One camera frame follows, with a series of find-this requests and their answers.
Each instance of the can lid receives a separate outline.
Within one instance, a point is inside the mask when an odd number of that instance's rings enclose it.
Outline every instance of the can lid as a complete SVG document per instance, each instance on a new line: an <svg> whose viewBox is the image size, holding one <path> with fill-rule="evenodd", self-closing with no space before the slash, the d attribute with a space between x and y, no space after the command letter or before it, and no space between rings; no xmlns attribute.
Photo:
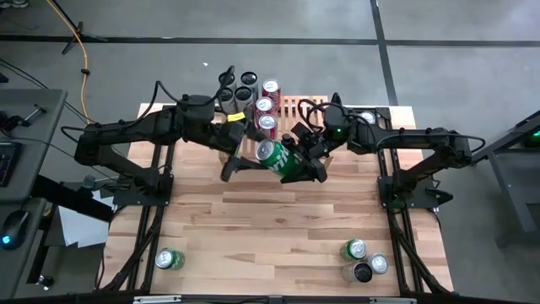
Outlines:
<svg viewBox="0 0 540 304"><path fill-rule="evenodd" d="M227 75L227 73L221 73L218 77L218 80L219 80L219 83L223 83L223 79L225 78L225 76ZM229 80L227 81L227 84L226 85L229 85L229 84L233 84L235 82L236 78L235 78L235 75L234 74L231 74L230 75L230 78Z"/></svg>
<svg viewBox="0 0 540 304"><path fill-rule="evenodd" d="M262 97L256 101L256 108L260 111L270 111L273 107L273 101L268 97Z"/></svg>
<svg viewBox="0 0 540 304"><path fill-rule="evenodd" d="M233 99L233 90L231 90L229 88L224 88L221 91L221 94L219 95L219 100L221 100L221 101L229 101L231 99Z"/></svg>
<svg viewBox="0 0 540 304"><path fill-rule="evenodd" d="M370 266L376 274L384 274L388 271L388 260L380 253L376 253L370 257Z"/></svg>
<svg viewBox="0 0 540 304"><path fill-rule="evenodd" d="M172 264L172 260L173 260L172 252L167 249L163 249L161 252L159 252L155 256L155 264L159 268L169 267Z"/></svg>
<svg viewBox="0 0 540 304"><path fill-rule="evenodd" d="M255 157L258 160L267 160L273 153L275 143L271 139L264 139L256 149Z"/></svg>
<svg viewBox="0 0 540 304"><path fill-rule="evenodd" d="M263 115L259 118L259 127L269 130L276 127L276 117L272 115Z"/></svg>
<svg viewBox="0 0 540 304"><path fill-rule="evenodd" d="M354 266L354 276L360 282L367 283L373 278L373 270L366 263L357 263Z"/></svg>
<svg viewBox="0 0 540 304"><path fill-rule="evenodd" d="M251 90L248 87L240 87L235 91L235 97L237 100L246 101L251 98Z"/></svg>
<svg viewBox="0 0 540 304"><path fill-rule="evenodd" d="M253 72L245 72L240 76L240 82L246 85L252 85L257 81L257 75Z"/></svg>
<svg viewBox="0 0 540 304"><path fill-rule="evenodd" d="M262 84L262 87L266 92L276 92L279 90L279 82L276 79L269 79Z"/></svg>
<svg viewBox="0 0 540 304"><path fill-rule="evenodd" d="M355 258L363 258L367 254L367 246L364 241L355 239L348 244L348 252Z"/></svg>

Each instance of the concrete floor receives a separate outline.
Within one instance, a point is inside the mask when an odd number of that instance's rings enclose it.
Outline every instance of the concrete floor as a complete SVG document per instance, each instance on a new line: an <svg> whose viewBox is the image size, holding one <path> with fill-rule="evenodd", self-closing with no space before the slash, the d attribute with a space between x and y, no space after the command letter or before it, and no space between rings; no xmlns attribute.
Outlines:
<svg viewBox="0 0 540 304"><path fill-rule="evenodd" d="M369 0L72 0L62 5L96 35L375 39ZM540 3L535 0L380 0L379 6L387 39L540 40L536 30ZM69 34L42 1L0 15L0 34L5 33ZM62 56L63 46L2 41L0 57L51 88L67 90L68 101L79 107L83 58L78 48ZM377 46L86 47L92 71L86 102L90 116L100 122L134 118L139 103L149 100L156 79L175 95L209 95L216 89L217 75L230 64L239 71L250 69L262 78L279 79L287 95L338 91L346 104L388 105ZM492 142L538 110L538 48L389 47L388 52L399 105L413 107L420 128L455 128ZM0 88L32 88L32 84L13 76ZM60 121L60 125L81 124L68 111ZM60 133L53 143L69 151L75 148ZM49 150L42 172L58 181L94 173L54 149ZM540 301L538 248L499 250L494 244L495 237L516 226L488 164L444 171L437 177L441 188L455 195L441 207L440 217L456 291ZM99 247L61 248L49 256L46 272L57 278L57 285L47 294L91 290ZM43 291L35 286L18 291L18 296L40 294Z"/></svg>

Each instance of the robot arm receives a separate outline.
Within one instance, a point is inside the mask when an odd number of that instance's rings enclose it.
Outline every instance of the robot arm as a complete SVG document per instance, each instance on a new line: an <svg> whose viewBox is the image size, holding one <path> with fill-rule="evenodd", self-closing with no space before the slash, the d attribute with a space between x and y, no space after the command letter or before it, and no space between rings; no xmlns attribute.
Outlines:
<svg viewBox="0 0 540 304"><path fill-rule="evenodd" d="M298 123L290 136L283 137L282 144L300 159L300 169L285 176L281 182L319 181L327 179L324 165L319 161L328 157L337 147L346 144L357 155L374 154L380 149L432 149L434 153L409 170L399 170L392 176L392 191L408 197L417 183L447 168L463 168L471 163L472 152L469 136L444 128L386 130L369 124L354 108L341 105L335 94L324 110L324 130L313 132Z"/></svg>
<svg viewBox="0 0 540 304"><path fill-rule="evenodd" d="M257 141L265 139L252 122L252 108L244 110L243 119L213 123L214 103L208 103L208 100L208 96L184 95L178 105L167 106L137 121L90 124L78 140L75 160L86 166L105 166L133 179L135 186L149 191L159 190L159 171L134 164L115 153L112 144L149 141L158 145L170 145L179 139L192 141L231 155L222 171L221 178L224 181L229 180L233 171L264 169L257 163L237 157L245 135Z"/></svg>

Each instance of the silver can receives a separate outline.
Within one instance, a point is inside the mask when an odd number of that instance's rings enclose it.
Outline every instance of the silver can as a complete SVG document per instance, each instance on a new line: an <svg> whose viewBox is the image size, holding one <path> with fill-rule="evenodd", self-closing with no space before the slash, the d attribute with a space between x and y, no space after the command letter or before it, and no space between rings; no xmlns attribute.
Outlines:
<svg viewBox="0 0 540 304"><path fill-rule="evenodd" d="M262 97L255 103L255 119L258 120L263 115L274 115L276 108L273 101L268 97Z"/></svg>
<svg viewBox="0 0 540 304"><path fill-rule="evenodd" d="M388 271L388 260L381 253L375 253L368 259L368 265L374 274L385 274Z"/></svg>
<svg viewBox="0 0 540 304"><path fill-rule="evenodd" d="M227 75L227 72L225 73L221 73L218 77L218 81L219 81L219 84L221 85L221 83L224 81L225 79L225 76ZM225 88L229 88L231 89L233 92L236 90L236 77L234 74L230 75L230 78L229 80L227 81L226 85L225 85Z"/></svg>
<svg viewBox="0 0 540 304"><path fill-rule="evenodd" d="M240 83L250 88L253 100L259 99L259 78L253 72L245 72L240 76Z"/></svg>
<svg viewBox="0 0 540 304"><path fill-rule="evenodd" d="M244 111L244 109L253 104L253 94L250 88L241 86L235 91L235 100L236 105L238 106L238 111Z"/></svg>
<svg viewBox="0 0 540 304"><path fill-rule="evenodd" d="M276 139L278 136L278 120L272 115L263 115L258 120L259 130L270 139Z"/></svg>
<svg viewBox="0 0 540 304"><path fill-rule="evenodd" d="M347 282L367 283L373 278L373 270L367 263L352 263L341 268L341 276Z"/></svg>
<svg viewBox="0 0 540 304"><path fill-rule="evenodd" d="M262 96L273 101L274 107L281 106L281 84L276 79L269 79L262 83Z"/></svg>
<svg viewBox="0 0 540 304"><path fill-rule="evenodd" d="M233 114L238 113L237 105L235 104L235 95L233 91L229 88L223 89L221 94L218 96L219 101L221 101L221 106L223 111Z"/></svg>

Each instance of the wooden table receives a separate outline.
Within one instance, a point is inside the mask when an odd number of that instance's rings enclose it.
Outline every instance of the wooden table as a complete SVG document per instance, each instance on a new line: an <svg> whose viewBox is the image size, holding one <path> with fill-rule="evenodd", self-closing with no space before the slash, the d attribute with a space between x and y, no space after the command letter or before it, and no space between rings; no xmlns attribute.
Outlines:
<svg viewBox="0 0 540 304"><path fill-rule="evenodd" d="M140 112L147 105L142 104ZM154 105L153 110L161 107ZM411 107L390 109L393 127L415 128ZM141 166L150 166L153 150L152 144L135 143L128 157ZM423 157L419 150L398 150L398 154L403 168ZM165 210L159 248L183 251L186 265L178 271L156 268L152 292L397 296L388 220L375 184L380 175L376 156L355 155L344 147L332 156L328 179L322 184L282 185L270 171L241 171L224 183L219 180L217 151L179 141L173 165L173 198ZM102 285L132 253L140 212L140 207L127 207L111 224ZM445 249L434 216L414 209L411 219L418 255L451 290ZM391 264L386 274L374 276L368 284L349 284L340 276L346 262L339 257L338 249L354 237L367 242L369 253L384 253ZM141 261L137 286L147 258ZM408 258L404 263L408 284L413 288Z"/></svg>

